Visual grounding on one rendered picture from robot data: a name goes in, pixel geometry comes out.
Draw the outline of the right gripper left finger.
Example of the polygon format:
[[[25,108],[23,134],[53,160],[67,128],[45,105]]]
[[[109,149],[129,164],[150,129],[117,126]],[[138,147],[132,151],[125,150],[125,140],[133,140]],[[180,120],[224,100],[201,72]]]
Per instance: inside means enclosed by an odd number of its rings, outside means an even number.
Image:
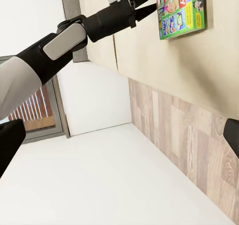
[[[0,178],[26,138],[21,118],[0,124]]]

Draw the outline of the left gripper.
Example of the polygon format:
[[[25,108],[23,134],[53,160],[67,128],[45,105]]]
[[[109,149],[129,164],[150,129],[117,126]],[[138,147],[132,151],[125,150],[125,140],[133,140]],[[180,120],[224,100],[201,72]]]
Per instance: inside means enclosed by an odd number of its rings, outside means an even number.
[[[120,0],[98,11],[98,19],[106,36],[110,36],[125,28],[136,27],[136,20],[142,19],[157,10],[156,4],[139,9],[139,6],[149,0]]]

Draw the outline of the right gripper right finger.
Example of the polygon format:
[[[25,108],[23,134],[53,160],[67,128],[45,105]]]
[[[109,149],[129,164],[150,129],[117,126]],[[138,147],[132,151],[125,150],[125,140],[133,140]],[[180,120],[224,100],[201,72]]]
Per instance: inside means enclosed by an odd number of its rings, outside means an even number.
[[[239,159],[239,120],[228,118],[223,136]]]

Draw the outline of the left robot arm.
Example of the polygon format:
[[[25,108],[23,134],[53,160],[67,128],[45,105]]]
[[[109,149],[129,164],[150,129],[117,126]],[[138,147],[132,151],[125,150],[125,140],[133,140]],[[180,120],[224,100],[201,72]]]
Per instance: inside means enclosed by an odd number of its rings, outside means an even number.
[[[61,22],[16,56],[0,64],[0,121],[26,102],[73,59],[73,52],[125,28],[157,10],[149,0],[108,0],[110,6],[89,17],[79,15]]]

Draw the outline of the board game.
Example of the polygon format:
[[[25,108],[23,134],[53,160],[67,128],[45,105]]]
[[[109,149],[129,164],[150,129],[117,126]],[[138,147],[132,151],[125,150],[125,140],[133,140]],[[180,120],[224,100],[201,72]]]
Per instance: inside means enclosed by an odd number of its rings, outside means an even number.
[[[203,0],[156,0],[156,6],[160,40],[205,28]]]

